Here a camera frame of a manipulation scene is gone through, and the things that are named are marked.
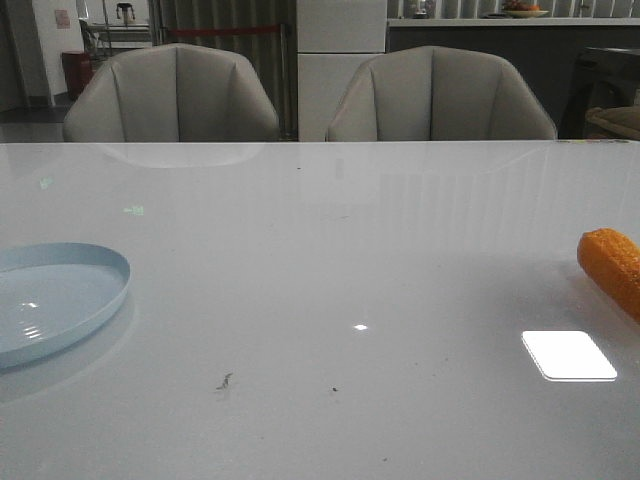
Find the red barrier belt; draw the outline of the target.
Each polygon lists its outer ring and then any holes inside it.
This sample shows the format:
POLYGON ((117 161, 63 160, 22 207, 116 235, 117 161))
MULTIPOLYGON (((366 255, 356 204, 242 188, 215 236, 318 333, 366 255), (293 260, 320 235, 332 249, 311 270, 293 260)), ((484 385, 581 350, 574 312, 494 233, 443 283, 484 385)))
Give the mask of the red barrier belt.
POLYGON ((173 37, 221 37, 221 36, 243 36, 278 33, 281 30, 280 24, 236 27, 223 29, 167 29, 166 33, 173 37))

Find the left beige upholstered chair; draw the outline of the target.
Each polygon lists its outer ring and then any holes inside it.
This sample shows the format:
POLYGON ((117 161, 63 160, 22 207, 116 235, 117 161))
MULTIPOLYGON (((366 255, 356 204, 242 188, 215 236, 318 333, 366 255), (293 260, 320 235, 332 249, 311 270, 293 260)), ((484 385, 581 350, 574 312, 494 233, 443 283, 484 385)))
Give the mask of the left beige upholstered chair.
POLYGON ((118 54, 63 122, 67 142, 269 142, 279 119, 241 54, 173 43, 118 54))

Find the right beige upholstered chair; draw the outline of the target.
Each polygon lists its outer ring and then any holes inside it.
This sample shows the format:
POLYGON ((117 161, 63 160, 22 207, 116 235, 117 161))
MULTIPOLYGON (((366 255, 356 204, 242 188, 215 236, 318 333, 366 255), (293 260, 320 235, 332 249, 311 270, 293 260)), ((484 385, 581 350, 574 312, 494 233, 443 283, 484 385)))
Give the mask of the right beige upholstered chair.
POLYGON ((551 117, 508 60, 441 46, 361 64, 326 132, 333 142, 556 137, 551 117))

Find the grey counter with white top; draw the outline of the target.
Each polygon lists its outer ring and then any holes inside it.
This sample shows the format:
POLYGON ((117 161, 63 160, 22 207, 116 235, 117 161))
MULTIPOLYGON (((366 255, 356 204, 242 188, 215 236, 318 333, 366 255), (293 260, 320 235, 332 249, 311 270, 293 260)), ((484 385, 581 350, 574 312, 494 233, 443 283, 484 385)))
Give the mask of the grey counter with white top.
POLYGON ((559 130, 585 47, 638 48, 637 18, 390 20, 387 50, 445 46, 491 53, 522 74, 559 130))

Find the fruit bowl on counter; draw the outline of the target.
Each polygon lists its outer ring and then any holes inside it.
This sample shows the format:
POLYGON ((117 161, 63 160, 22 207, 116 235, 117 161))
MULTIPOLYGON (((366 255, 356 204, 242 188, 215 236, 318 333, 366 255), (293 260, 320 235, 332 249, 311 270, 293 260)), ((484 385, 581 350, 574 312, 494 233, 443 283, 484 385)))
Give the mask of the fruit bowl on counter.
POLYGON ((507 0, 501 5, 502 12, 512 18, 538 18, 548 14, 539 5, 519 0, 507 0))

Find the light blue round plate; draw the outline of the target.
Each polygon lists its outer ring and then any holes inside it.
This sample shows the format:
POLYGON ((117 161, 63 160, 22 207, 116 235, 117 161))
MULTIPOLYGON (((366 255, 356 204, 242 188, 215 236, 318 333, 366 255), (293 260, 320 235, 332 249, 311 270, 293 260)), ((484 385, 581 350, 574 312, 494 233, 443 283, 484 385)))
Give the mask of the light blue round plate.
POLYGON ((120 253, 86 243, 1 251, 1 367, 19 367, 83 340, 123 305, 131 279, 120 253))

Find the orange plastic corn cob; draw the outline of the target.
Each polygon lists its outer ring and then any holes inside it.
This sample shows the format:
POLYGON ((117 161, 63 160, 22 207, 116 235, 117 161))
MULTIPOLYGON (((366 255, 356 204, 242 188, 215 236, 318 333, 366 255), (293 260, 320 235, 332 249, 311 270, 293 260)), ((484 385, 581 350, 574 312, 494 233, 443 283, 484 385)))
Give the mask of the orange plastic corn cob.
POLYGON ((577 261, 591 280, 639 322, 639 247, 612 228, 582 234, 577 261))

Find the white cabinet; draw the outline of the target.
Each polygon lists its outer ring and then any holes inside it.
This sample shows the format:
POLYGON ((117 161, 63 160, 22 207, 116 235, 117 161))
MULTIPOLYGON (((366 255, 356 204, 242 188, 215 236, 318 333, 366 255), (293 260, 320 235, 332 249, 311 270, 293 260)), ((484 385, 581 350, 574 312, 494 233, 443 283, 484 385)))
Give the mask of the white cabinet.
POLYGON ((322 141, 354 72, 385 51, 385 1, 296 3, 298 139, 322 141))

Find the beige upholstered chair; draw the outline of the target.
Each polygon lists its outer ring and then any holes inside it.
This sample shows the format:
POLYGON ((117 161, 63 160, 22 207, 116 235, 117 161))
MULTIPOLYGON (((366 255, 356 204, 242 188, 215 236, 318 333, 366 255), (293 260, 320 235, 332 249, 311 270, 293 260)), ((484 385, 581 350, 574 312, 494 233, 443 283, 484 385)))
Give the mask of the beige upholstered chair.
POLYGON ((173 43, 118 54, 63 122, 67 142, 269 142, 279 119, 241 54, 173 43))
POLYGON ((441 46, 361 64, 326 132, 333 142, 556 137, 551 117, 508 60, 441 46))

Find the red trash bin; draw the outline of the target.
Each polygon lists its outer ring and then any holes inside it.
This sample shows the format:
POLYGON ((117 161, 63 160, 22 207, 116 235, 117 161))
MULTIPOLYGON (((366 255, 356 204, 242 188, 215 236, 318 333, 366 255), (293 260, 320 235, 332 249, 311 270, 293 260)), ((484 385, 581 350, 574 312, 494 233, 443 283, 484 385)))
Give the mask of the red trash bin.
POLYGON ((76 100, 93 77, 91 58, 84 51, 64 51, 61 62, 70 100, 76 100))

